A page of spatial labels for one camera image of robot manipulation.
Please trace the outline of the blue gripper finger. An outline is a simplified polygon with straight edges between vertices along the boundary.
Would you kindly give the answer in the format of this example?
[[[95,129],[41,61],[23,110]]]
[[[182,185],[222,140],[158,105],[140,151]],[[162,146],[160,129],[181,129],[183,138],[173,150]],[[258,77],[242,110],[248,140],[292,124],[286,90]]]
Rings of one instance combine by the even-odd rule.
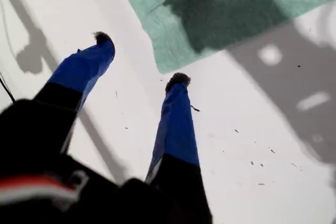
[[[190,81],[177,72],[166,84],[146,182],[172,199],[189,223],[212,223],[187,90]]]
[[[96,44],[77,50],[64,59],[35,100],[79,112],[98,79],[107,71],[115,55],[112,39],[99,31]]]

